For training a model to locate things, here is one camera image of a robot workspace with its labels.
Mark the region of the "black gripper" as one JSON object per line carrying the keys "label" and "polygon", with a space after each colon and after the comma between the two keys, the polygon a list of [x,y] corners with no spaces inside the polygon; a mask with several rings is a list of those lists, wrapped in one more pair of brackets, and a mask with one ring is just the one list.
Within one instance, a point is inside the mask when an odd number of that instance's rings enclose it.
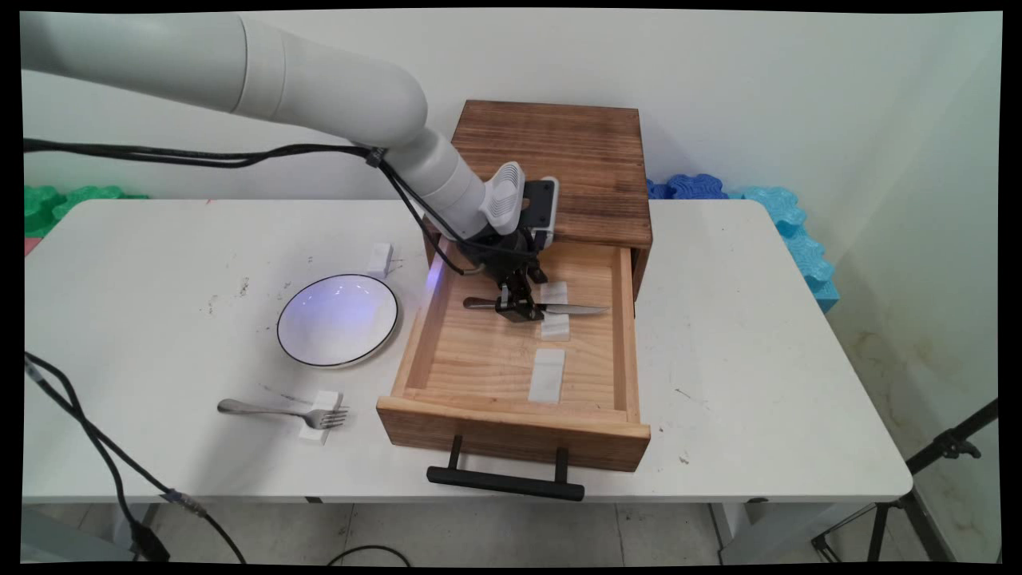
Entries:
{"label": "black gripper", "polygon": [[533,298],[533,285],[547,284],[549,278],[541,269],[539,254],[550,243],[546,229],[518,227],[515,232],[500,236],[486,227],[470,240],[459,243],[459,251],[482,272],[500,291],[495,310],[511,323],[535,323],[544,319],[544,312]]}

